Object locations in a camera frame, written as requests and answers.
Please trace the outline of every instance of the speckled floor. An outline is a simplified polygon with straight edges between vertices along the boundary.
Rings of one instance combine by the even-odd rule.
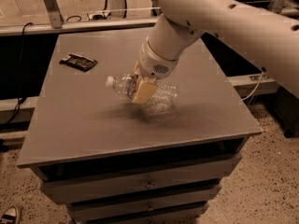
[[[263,103],[250,108],[263,127],[241,150],[243,159],[223,178],[222,189],[196,220],[167,224],[299,223],[299,135],[285,138]],[[22,224],[66,224],[64,206],[49,200],[31,171],[16,167],[19,150],[0,154],[0,211],[10,205],[22,210]]]

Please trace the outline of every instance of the black cable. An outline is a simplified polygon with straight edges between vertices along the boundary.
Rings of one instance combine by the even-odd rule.
[[[2,124],[4,126],[9,124],[12,120],[14,120],[18,116],[18,114],[20,112],[21,104],[23,104],[26,101],[25,97],[21,98],[21,77],[20,77],[20,73],[21,73],[21,58],[22,58],[22,53],[23,53],[23,48],[24,48],[24,33],[25,33],[26,27],[29,26],[29,25],[33,25],[33,24],[31,22],[28,22],[27,24],[25,24],[22,27],[22,30],[21,30],[21,51],[20,51],[20,56],[19,56],[19,60],[18,60],[18,67],[17,67],[17,78],[19,79],[18,97],[17,97],[18,103],[16,104],[10,119]]]
[[[82,17],[81,17],[81,16],[79,16],[79,15],[74,15],[74,16],[70,16],[69,18],[67,18],[66,21],[69,21],[70,19],[73,19],[73,18],[78,18],[78,21],[81,21],[81,20],[82,20]]]

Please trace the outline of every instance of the table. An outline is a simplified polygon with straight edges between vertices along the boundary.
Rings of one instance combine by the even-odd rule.
[[[148,122],[137,105],[107,90],[107,76],[130,72],[150,28],[59,35],[18,166],[83,223],[163,223],[197,217],[220,181],[261,133],[201,40],[170,76],[179,84],[175,119]],[[59,64],[68,53],[92,70]]]

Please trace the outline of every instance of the drawer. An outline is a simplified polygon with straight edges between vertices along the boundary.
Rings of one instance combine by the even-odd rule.
[[[153,212],[90,220],[87,223],[98,224],[164,224],[167,220],[182,220],[186,217],[199,217],[208,208],[207,203],[192,203],[165,208]]]
[[[182,188],[177,189],[158,189],[102,199],[99,202],[85,202],[78,206],[69,207],[68,213],[76,221],[87,221],[133,213],[152,212],[165,207],[213,199],[220,189],[221,185],[201,186],[200,183],[196,183],[184,185]]]
[[[222,178],[229,175],[240,160],[241,155],[234,154],[199,161],[170,163],[116,174],[49,182],[42,185],[42,191],[57,204],[76,203]]]

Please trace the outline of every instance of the floor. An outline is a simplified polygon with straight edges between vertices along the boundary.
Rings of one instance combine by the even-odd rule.
[[[31,0],[36,6],[24,6],[28,0],[18,1],[19,4],[0,0],[0,27],[49,22],[40,0]],[[90,0],[88,7],[80,8],[67,1],[77,0],[58,0],[65,18],[75,12],[98,10],[104,0]],[[132,5],[142,1],[134,0]],[[299,134],[285,138],[263,100],[252,105],[250,111],[263,133],[245,144],[242,161],[230,176],[223,178],[222,189],[209,202],[207,211],[197,219],[167,224],[299,223]],[[10,205],[18,205],[22,224],[67,224],[70,217],[65,206],[54,204],[39,190],[41,182],[30,170],[16,167],[19,153],[13,149],[0,154],[0,213]]]

